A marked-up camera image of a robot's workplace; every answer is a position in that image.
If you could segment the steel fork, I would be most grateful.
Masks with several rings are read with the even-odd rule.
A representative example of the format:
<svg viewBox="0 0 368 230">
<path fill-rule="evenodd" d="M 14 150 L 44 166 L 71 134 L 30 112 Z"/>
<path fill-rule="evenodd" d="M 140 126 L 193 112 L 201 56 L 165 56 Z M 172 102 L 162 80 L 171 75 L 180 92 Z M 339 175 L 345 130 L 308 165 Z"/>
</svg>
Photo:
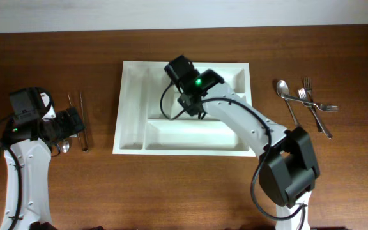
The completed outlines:
<svg viewBox="0 0 368 230">
<path fill-rule="evenodd" d="M 298 96 L 299 98 L 303 100 L 307 100 L 307 92 L 304 88 L 298 90 Z M 321 118 L 317 115 L 315 108 L 312 105 L 304 105 L 309 108 L 312 115 L 314 116 L 314 119 L 318 120 L 319 124 L 321 125 L 321 128 L 323 130 L 322 133 L 324 133 L 329 139 L 333 137 L 332 133 L 327 129 L 325 124 L 322 122 Z"/>
<path fill-rule="evenodd" d="M 305 90 L 307 92 L 307 95 L 308 95 L 307 100 L 312 102 L 313 101 L 313 96 L 312 96 L 311 78 L 310 77 L 304 77 L 302 79 L 302 82 L 303 82 L 303 86 L 304 86 L 304 88 L 305 88 Z M 318 120 L 315 119 L 315 121 L 316 121 L 318 132 L 319 133 L 322 133 L 323 130 L 321 128 L 321 125 L 319 124 Z"/>
</svg>

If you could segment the steel fork crosswise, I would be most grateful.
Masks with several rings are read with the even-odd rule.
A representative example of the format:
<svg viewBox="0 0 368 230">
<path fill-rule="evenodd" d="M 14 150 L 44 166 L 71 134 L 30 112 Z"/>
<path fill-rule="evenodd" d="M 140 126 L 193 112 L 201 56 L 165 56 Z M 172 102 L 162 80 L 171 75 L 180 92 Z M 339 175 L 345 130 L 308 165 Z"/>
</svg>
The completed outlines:
<svg viewBox="0 0 368 230">
<path fill-rule="evenodd" d="M 323 104 L 323 103 L 310 102 L 308 100 L 303 100 L 301 98 L 297 98 L 295 96 L 287 95 L 287 94 L 284 94 L 284 93 L 281 93 L 280 96 L 283 99 L 292 100 L 292 101 L 296 101 L 296 102 L 301 102 L 304 105 L 315 106 L 317 109 L 319 109 L 321 111 L 324 111 L 324 112 L 338 112 L 339 111 L 339 107 L 337 105 L 327 105 L 327 104 Z"/>
</svg>

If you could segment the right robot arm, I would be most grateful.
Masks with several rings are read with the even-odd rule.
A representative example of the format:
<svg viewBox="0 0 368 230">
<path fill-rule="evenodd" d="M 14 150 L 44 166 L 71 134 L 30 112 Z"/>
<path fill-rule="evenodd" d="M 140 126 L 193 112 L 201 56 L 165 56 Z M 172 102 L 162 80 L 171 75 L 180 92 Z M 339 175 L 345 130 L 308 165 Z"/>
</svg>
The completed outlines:
<svg viewBox="0 0 368 230">
<path fill-rule="evenodd" d="M 320 175 L 310 135 L 302 128 L 288 130 L 243 101 L 217 72 L 199 72 L 185 56 L 164 68 L 180 93 L 184 112 L 202 119 L 213 116 L 240 137 L 259 159 L 250 185 L 254 204 L 259 184 L 275 203 L 276 214 L 257 209 L 276 222 L 276 229 L 310 229 L 309 199 Z"/>
</svg>

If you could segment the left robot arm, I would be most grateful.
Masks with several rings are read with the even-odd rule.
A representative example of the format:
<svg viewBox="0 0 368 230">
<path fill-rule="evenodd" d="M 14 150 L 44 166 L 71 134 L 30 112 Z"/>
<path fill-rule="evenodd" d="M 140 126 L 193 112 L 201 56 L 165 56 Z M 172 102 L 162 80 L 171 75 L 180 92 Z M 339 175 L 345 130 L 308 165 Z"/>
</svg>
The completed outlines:
<svg viewBox="0 0 368 230">
<path fill-rule="evenodd" d="M 75 107 L 54 110 L 41 87 L 10 93 L 14 113 L 0 139 L 7 166 L 6 203 L 1 229 L 52 227 L 48 173 L 52 149 L 85 129 Z"/>
</svg>

